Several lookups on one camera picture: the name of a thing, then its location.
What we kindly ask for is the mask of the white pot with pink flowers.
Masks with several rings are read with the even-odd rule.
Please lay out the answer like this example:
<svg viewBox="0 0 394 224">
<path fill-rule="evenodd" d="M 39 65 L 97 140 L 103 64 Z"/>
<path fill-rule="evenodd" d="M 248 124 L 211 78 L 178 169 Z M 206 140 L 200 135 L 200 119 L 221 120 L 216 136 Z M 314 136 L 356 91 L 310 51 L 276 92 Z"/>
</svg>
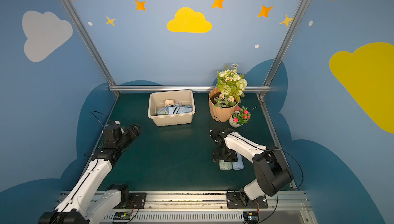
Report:
<svg viewBox="0 0 394 224">
<path fill-rule="evenodd" d="M 230 117 L 229 124 L 233 128 L 241 127 L 250 121 L 251 113 L 247 107 L 242 106 L 237 111 L 234 111 Z"/>
</svg>

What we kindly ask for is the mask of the circuit board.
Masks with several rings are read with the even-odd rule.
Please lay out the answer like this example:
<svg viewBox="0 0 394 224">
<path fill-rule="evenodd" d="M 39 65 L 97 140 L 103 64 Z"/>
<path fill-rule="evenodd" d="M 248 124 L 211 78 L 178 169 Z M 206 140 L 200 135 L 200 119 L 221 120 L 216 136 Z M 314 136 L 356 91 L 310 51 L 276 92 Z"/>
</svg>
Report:
<svg viewBox="0 0 394 224">
<path fill-rule="evenodd" d="M 131 212 L 116 212 L 113 215 L 113 222 L 129 222 L 132 218 Z"/>
<path fill-rule="evenodd" d="M 258 212 L 243 212 L 243 224 L 257 224 L 258 222 Z"/>
</svg>

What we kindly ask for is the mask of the orange pot with green flowers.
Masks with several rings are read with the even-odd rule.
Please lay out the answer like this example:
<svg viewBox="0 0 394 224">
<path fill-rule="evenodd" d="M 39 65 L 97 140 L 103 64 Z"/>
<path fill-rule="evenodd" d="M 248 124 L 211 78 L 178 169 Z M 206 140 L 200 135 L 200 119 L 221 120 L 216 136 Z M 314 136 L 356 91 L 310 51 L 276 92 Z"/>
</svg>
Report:
<svg viewBox="0 0 394 224">
<path fill-rule="evenodd" d="M 215 121 L 228 121 L 239 107 L 248 82 L 243 74 L 238 73 L 238 64 L 218 71 L 216 87 L 209 92 L 209 110 L 211 118 Z"/>
</svg>

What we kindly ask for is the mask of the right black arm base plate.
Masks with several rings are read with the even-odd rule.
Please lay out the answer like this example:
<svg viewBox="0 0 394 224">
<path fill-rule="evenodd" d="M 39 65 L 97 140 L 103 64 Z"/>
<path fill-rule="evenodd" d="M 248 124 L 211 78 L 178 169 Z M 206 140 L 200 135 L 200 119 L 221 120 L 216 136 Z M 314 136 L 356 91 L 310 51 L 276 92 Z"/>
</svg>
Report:
<svg viewBox="0 0 394 224">
<path fill-rule="evenodd" d="M 228 191 L 226 193 L 228 209 L 268 209 L 266 196 L 260 196 L 255 200 L 247 200 L 241 196 L 240 192 Z"/>
</svg>

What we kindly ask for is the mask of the pale blue umbrella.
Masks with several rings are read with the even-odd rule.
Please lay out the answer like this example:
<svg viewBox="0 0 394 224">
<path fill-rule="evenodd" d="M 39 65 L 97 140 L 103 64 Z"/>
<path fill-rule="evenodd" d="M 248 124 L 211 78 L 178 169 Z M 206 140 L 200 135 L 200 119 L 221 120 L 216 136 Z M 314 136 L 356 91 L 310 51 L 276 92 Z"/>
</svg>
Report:
<svg viewBox="0 0 394 224">
<path fill-rule="evenodd" d="M 184 114 L 184 113 L 191 113 L 193 111 L 192 106 L 185 105 L 185 106 L 167 106 L 168 115 L 175 115 L 175 114 Z"/>
</svg>

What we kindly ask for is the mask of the pale green umbrella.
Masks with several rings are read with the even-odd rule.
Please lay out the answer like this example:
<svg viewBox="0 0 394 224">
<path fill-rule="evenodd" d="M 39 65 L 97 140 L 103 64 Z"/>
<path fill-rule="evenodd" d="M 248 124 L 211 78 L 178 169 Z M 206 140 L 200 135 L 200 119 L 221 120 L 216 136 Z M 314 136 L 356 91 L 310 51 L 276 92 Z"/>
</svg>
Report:
<svg viewBox="0 0 394 224">
<path fill-rule="evenodd" d="M 229 162 L 229 161 L 219 160 L 219 169 L 225 170 L 225 171 L 232 170 L 233 164 L 232 164 L 232 162 Z"/>
</svg>

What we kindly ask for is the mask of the aluminium back frame bar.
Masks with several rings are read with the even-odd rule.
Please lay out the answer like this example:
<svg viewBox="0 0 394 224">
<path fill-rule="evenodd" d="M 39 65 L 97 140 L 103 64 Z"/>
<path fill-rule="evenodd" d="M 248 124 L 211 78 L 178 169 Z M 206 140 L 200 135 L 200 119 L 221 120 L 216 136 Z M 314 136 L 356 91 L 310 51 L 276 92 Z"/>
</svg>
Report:
<svg viewBox="0 0 394 224">
<path fill-rule="evenodd" d="M 216 86 L 161 86 L 161 85 L 110 85 L 109 90 L 112 92 L 123 92 L 123 91 L 145 91 L 145 92 L 162 92 L 162 91 L 211 91 Z"/>
</svg>

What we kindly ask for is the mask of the mint green umbrella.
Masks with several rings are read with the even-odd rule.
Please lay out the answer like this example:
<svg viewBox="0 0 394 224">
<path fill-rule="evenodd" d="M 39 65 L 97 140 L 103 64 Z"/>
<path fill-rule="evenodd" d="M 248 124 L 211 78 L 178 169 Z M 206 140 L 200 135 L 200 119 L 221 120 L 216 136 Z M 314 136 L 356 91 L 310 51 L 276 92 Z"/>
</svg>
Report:
<svg viewBox="0 0 394 224">
<path fill-rule="evenodd" d="M 166 107 L 159 108 L 157 110 L 157 115 L 167 115 L 167 114 L 168 114 L 168 112 L 167 112 L 167 108 Z"/>
</svg>

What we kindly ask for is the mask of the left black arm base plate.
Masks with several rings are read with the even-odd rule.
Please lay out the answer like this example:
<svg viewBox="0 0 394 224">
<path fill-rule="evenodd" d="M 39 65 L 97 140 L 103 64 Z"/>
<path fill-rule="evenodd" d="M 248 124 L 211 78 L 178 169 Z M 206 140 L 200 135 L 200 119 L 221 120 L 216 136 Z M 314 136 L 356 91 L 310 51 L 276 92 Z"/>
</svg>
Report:
<svg viewBox="0 0 394 224">
<path fill-rule="evenodd" d="M 147 193 L 129 192 L 122 193 L 121 202 L 114 209 L 143 209 L 145 207 Z"/>
</svg>

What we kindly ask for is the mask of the beige striped umbrella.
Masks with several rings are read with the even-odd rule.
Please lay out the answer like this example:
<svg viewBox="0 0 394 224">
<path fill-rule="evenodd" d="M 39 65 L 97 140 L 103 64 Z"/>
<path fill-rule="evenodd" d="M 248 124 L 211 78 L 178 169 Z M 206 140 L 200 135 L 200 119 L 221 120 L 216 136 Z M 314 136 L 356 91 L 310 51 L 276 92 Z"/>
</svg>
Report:
<svg viewBox="0 0 394 224">
<path fill-rule="evenodd" d="M 174 107 L 174 106 L 175 106 L 175 101 L 172 100 L 172 99 L 165 100 L 165 106 L 166 106 L 166 107 L 167 107 L 167 106 Z"/>
</svg>

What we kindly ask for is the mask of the aluminium rail front frame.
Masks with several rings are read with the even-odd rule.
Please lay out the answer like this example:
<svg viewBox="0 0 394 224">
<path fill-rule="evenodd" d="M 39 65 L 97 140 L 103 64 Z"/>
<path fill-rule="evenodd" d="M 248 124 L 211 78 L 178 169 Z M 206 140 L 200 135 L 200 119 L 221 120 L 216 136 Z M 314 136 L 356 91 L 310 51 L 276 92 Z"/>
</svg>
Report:
<svg viewBox="0 0 394 224">
<path fill-rule="evenodd" d="M 258 212 L 260 224 L 291 223 L 315 224 L 317 219 L 303 191 L 279 192 L 266 196 L 268 209 L 228 209 L 228 191 L 148 191 L 143 209 L 112 209 L 99 224 L 134 223 L 243 223 L 243 212 Z M 105 191 L 95 193 L 91 203 Z M 129 222 L 113 222 L 116 212 L 131 212 Z"/>
</svg>

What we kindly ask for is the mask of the beige plastic storage box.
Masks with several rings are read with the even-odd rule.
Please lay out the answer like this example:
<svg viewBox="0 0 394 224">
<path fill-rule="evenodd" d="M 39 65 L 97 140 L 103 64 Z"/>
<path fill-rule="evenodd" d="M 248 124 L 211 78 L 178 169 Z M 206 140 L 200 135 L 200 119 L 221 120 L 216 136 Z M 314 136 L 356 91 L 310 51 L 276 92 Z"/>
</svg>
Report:
<svg viewBox="0 0 394 224">
<path fill-rule="evenodd" d="M 195 111 L 190 90 L 156 92 L 149 97 L 148 117 L 156 126 L 192 123 Z"/>
</svg>

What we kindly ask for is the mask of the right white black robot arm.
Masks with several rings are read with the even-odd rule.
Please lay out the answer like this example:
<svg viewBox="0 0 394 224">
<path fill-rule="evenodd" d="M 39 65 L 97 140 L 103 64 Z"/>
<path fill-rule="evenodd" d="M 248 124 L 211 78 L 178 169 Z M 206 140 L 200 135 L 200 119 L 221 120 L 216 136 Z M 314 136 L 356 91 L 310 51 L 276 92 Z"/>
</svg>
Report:
<svg viewBox="0 0 394 224">
<path fill-rule="evenodd" d="M 259 145 L 233 129 L 214 129 L 209 134 L 219 147 L 213 151 L 214 162 L 234 163 L 241 155 L 253 164 L 255 180 L 240 190 L 244 204 L 264 195 L 273 197 L 293 181 L 293 173 L 279 148 Z"/>
</svg>

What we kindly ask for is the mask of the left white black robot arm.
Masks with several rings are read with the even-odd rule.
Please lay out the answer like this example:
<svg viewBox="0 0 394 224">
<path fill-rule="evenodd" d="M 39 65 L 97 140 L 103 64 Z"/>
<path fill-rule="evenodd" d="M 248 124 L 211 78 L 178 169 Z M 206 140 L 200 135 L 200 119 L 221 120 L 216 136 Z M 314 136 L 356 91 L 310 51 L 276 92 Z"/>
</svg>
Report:
<svg viewBox="0 0 394 224">
<path fill-rule="evenodd" d="M 114 123 L 103 130 L 104 141 L 91 156 L 83 176 L 52 212 L 39 218 L 40 224 L 99 224 L 112 209 L 135 209 L 139 201 L 132 199 L 126 184 L 113 184 L 94 204 L 91 203 L 102 181 L 132 142 L 141 134 L 137 124 Z"/>
</svg>

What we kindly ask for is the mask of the right circuit board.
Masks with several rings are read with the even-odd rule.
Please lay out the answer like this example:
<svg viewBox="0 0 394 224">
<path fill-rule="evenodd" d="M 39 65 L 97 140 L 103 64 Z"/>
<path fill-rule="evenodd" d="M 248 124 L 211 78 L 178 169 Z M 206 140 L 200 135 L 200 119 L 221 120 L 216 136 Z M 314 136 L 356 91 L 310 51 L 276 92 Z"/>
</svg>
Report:
<svg viewBox="0 0 394 224">
<path fill-rule="evenodd" d="M 258 222 L 258 212 L 243 212 L 243 224 L 257 224 Z"/>
</svg>

